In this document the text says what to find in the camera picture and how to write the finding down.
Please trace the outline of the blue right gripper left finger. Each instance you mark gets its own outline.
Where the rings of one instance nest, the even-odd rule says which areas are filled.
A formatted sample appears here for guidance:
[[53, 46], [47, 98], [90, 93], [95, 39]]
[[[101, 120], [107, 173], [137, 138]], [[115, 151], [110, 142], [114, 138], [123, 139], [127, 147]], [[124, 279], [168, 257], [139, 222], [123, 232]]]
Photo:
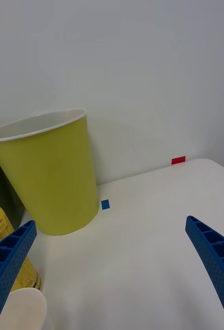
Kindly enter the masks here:
[[0, 241], [0, 314], [36, 236], [36, 223], [30, 220]]

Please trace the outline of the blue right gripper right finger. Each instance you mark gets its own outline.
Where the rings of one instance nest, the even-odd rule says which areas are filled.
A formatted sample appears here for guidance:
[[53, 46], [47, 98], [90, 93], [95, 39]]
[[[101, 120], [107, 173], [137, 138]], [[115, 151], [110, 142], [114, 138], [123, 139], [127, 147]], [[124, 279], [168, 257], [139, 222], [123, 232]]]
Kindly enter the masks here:
[[224, 309], [224, 236], [193, 216], [185, 231], [194, 245]]

